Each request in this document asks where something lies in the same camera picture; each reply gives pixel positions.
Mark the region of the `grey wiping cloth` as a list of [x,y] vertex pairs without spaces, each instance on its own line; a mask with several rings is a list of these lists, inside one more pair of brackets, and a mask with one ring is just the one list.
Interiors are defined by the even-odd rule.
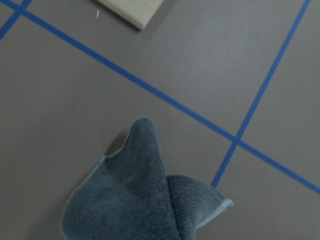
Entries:
[[187,175],[166,175],[155,123],[137,119],[64,208],[66,240],[194,240],[233,201]]

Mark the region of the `bamboo cutting board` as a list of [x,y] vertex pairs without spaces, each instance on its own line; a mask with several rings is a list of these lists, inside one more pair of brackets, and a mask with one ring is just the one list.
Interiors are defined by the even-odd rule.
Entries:
[[144,30],[164,0],[98,0],[100,4]]

